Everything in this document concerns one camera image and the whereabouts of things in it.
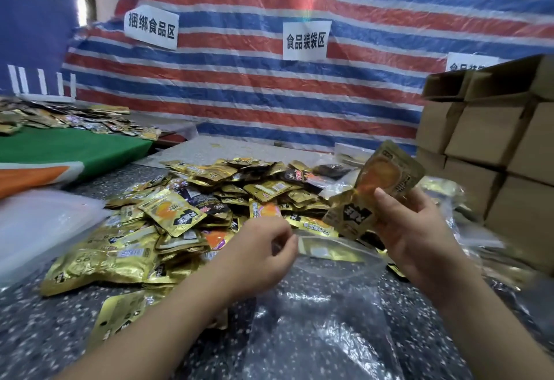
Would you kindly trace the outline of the person's right hand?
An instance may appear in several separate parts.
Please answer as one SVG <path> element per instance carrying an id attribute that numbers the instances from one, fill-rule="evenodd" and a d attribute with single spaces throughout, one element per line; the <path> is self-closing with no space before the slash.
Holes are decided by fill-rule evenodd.
<path id="1" fill-rule="evenodd" d="M 471 271 L 471 263 L 424 191 L 413 188 L 398 201 L 406 207 L 405 227 L 376 229 L 377 235 L 400 271 L 436 304 Z"/>

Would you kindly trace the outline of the person's left hand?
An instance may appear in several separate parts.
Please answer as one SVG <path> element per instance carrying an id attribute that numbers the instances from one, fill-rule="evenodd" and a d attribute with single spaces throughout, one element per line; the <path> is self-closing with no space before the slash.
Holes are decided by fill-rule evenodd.
<path id="1" fill-rule="evenodd" d="M 226 304 L 247 299 L 276 286 L 288 272 L 277 268 L 277 254 L 293 235 L 282 217 L 248 220 L 210 263 L 215 285 Z"/>

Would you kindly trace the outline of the gold snack packet orange window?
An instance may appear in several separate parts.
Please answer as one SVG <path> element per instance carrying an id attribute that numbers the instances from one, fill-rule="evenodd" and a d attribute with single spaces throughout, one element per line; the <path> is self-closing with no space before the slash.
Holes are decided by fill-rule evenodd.
<path id="1" fill-rule="evenodd" d="M 423 165 L 398 144 L 387 140 L 375 150 L 360 170 L 354 186 L 355 195 L 369 203 L 375 190 L 382 189 L 392 197 L 403 197 L 426 175 Z"/>

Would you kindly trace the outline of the gold snack packet black label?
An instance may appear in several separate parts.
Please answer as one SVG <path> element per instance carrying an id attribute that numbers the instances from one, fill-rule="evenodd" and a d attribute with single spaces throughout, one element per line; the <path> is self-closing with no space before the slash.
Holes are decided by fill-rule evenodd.
<path id="1" fill-rule="evenodd" d="M 322 221 L 339 235 L 350 240 L 367 243 L 368 233 L 376 234 L 377 218 L 370 202 L 361 198 L 356 189 L 348 189 L 328 200 L 330 208 Z"/>

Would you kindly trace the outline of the clear plastic zip bag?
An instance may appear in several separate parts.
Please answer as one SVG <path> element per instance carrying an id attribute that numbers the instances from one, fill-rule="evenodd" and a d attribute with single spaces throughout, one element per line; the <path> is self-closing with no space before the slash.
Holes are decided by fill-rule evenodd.
<path id="1" fill-rule="evenodd" d="M 326 238 L 372 257 L 347 263 L 299 253 L 278 286 L 257 297 L 243 380 L 405 380 L 378 291 L 384 259 Z"/>

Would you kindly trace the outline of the person's right forearm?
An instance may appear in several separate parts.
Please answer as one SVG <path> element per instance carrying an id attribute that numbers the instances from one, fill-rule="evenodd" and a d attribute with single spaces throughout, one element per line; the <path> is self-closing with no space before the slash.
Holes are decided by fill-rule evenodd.
<path id="1" fill-rule="evenodd" d="M 431 296 L 474 380 L 554 380 L 554 361 L 479 276 Z"/>

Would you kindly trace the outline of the flat gold snack packet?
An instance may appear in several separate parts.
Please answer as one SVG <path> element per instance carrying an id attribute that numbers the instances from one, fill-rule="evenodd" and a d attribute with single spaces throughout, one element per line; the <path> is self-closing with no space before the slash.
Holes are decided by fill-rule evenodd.
<path id="1" fill-rule="evenodd" d="M 298 246 L 299 253 L 309 258 L 347 263 L 365 263 L 372 257 L 363 250 L 326 237 L 301 236 L 298 240 Z"/>

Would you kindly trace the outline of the large pile of gold packets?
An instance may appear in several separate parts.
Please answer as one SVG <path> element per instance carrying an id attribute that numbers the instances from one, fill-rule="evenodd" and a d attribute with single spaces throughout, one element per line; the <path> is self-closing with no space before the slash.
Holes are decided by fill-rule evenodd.
<path id="1" fill-rule="evenodd" d="M 317 178 L 298 160 L 239 157 L 204 166 L 181 160 L 162 165 L 169 169 L 166 175 L 108 197 L 105 207 L 112 216 L 57 258 L 40 285 L 43 297 L 99 282 L 142 285 L 140 291 L 104 301 L 88 349 L 138 320 L 250 219 L 279 216 L 292 229 L 340 238 L 322 221 L 328 199 L 307 188 L 309 182 L 325 187 L 332 179 Z"/>

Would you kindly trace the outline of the stack of cardboard boxes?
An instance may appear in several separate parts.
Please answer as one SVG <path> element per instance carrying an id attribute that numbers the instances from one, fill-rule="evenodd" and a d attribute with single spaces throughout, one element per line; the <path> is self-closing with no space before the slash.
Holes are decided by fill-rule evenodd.
<path id="1" fill-rule="evenodd" d="M 430 74 L 422 98 L 418 160 L 509 257 L 554 275 L 554 54 Z"/>

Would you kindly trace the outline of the red blue striped tarpaulin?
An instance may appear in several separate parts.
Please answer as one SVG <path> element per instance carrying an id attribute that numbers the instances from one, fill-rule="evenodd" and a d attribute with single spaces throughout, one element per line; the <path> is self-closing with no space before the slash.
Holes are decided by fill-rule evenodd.
<path id="1" fill-rule="evenodd" d="M 179 15 L 167 50 L 125 36 L 126 12 Z M 327 58 L 284 61 L 282 24 L 331 20 Z M 119 0 L 63 63 L 80 100 L 198 122 L 200 134 L 297 149 L 336 143 L 409 153 L 427 75 L 448 53 L 554 54 L 554 0 Z"/>

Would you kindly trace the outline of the small white paper sign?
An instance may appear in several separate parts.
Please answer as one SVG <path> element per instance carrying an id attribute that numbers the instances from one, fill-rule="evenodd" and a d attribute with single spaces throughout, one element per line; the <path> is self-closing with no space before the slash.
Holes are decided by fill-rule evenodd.
<path id="1" fill-rule="evenodd" d="M 445 71 L 479 70 L 502 63 L 496 56 L 481 54 L 448 53 Z"/>

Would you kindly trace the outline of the square white paper sign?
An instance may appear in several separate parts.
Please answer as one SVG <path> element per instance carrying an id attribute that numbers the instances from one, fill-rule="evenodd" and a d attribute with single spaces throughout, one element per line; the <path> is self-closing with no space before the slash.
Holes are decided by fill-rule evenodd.
<path id="1" fill-rule="evenodd" d="M 331 20 L 284 22 L 282 59 L 304 62 L 325 60 L 331 25 Z"/>

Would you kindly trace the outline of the green table cloth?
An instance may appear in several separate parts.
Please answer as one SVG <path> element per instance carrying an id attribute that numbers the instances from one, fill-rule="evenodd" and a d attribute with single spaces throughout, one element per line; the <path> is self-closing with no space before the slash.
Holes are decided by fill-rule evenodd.
<path id="1" fill-rule="evenodd" d="M 11 136 L 0 136 L 0 163 L 80 162 L 84 169 L 78 179 L 87 180 L 146 157 L 152 145 L 150 140 L 114 133 L 23 127 Z"/>

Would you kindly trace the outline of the stack of translucent plastic bags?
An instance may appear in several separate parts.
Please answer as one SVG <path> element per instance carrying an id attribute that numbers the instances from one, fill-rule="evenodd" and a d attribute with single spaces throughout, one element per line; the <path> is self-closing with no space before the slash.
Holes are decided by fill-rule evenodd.
<path id="1" fill-rule="evenodd" d="M 59 257 L 110 215 L 104 201 L 57 189 L 0 199 L 0 292 Z"/>

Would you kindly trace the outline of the small heap of mixed packets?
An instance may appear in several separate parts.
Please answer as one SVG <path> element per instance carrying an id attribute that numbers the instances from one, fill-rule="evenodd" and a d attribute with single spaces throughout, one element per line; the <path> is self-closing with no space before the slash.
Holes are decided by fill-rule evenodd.
<path id="1" fill-rule="evenodd" d="M 119 133 L 149 141 L 161 137 L 161 129 L 138 124 L 129 115 L 128 107 L 103 104 L 80 107 L 0 97 L 0 136 L 11 136 L 23 127 L 31 127 L 39 130 L 72 128 L 94 134 Z"/>

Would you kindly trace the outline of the tilted white paper sign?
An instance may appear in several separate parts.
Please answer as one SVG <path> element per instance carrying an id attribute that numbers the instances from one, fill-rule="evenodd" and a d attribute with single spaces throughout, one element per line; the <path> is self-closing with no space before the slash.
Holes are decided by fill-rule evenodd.
<path id="1" fill-rule="evenodd" d="M 179 15 L 149 6 L 138 6 L 124 15 L 125 36 L 167 50 L 178 45 Z"/>

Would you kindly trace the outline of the orange cloth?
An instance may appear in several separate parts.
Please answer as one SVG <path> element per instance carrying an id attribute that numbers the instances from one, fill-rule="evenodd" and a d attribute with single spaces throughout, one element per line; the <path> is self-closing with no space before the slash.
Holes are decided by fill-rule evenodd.
<path id="1" fill-rule="evenodd" d="M 65 185 L 83 173 L 83 162 L 0 163 L 0 200 L 32 188 Z"/>

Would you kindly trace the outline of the white slatted rack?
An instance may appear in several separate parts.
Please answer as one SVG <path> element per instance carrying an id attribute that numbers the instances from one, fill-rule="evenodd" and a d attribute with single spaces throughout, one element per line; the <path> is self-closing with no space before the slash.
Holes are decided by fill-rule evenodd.
<path id="1" fill-rule="evenodd" d="M 74 104 L 77 101 L 77 78 L 75 74 L 70 74 L 68 95 L 65 94 L 64 79 L 60 72 L 56 73 L 57 92 L 50 93 L 46 84 L 44 70 L 38 68 L 37 77 L 39 92 L 32 92 L 24 67 L 14 66 L 12 64 L 7 64 L 6 67 L 10 78 L 12 94 L 20 100 L 51 104 Z"/>

